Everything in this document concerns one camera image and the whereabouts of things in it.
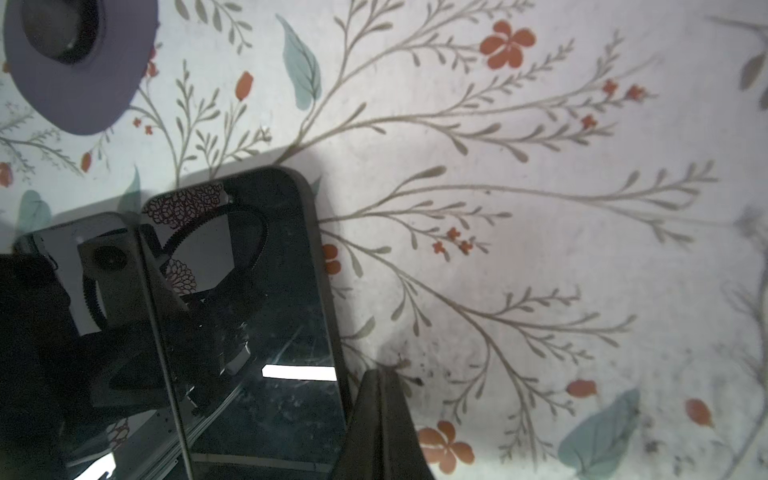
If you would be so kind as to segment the black phone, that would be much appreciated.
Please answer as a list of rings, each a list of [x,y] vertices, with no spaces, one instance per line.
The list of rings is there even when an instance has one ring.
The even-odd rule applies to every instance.
[[[298,172],[265,167],[143,208],[190,313],[166,325],[187,442],[150,479],[327,479],[352,400],[317,225]]]
[[[161,324],[185,309],[133,213],[19,236],[1,258],[1,475],[175,479],[187,454]]]

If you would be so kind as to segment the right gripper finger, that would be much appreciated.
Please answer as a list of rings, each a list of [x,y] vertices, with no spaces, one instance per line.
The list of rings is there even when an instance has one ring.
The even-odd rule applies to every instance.
[[[332,479],[431,479],[399,377],[365,372]]]

